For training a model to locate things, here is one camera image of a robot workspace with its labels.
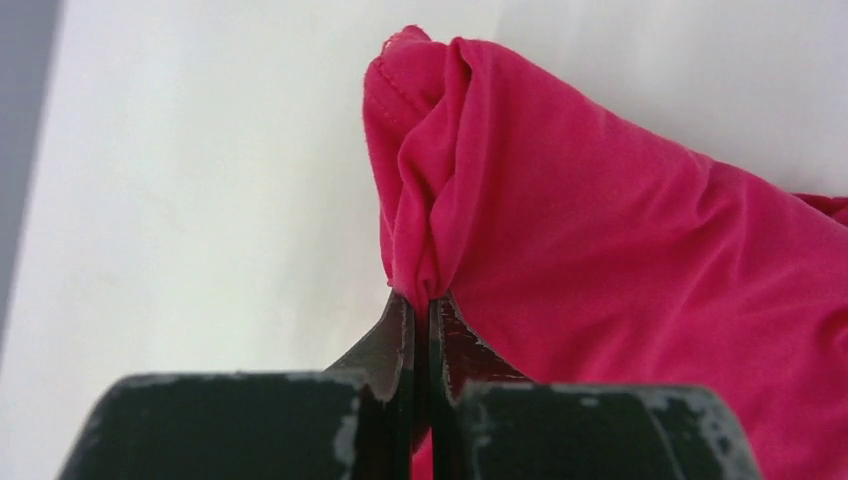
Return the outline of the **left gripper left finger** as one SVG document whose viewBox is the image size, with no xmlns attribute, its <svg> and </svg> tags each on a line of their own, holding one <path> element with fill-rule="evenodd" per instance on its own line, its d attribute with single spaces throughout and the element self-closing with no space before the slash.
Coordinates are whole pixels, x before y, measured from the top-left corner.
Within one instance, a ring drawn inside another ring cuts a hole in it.
<svg viewBox="0 0 848 480">
<path fill-rule="evenodd" d="M 415 313 L 390 293 L 377 323 L 328 368 L 358 373 L 354 479 L 409 479 L 414 446 Z"/>
</svg>

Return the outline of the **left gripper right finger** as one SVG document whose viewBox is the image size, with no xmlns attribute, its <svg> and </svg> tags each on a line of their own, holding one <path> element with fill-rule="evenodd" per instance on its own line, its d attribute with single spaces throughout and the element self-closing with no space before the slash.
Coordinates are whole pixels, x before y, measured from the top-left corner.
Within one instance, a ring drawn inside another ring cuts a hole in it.
<svg viewBox="0 0 848 480">
<path fill-rule="evenodd" d="M 467 324 L 452 294 L 429 305 L 430 422 L 435 479 L 464 477 L 456 407 L 468 383 L 527 382 Z"/>
</svg>

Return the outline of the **pink t shirt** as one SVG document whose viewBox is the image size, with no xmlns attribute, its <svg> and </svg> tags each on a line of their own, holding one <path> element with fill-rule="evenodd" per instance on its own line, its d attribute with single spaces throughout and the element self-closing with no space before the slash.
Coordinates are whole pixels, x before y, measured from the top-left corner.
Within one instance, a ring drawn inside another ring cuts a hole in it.
<svg viewBox="0 0 848 480">
<path fill-rule="evenodd" d="M 391 287 L 540 382 L 700 384 L 769 479 L 847 475 L 847 201 L 657 136 L 501 45 L 392 35 L 363 123 Z"/>
</svg>

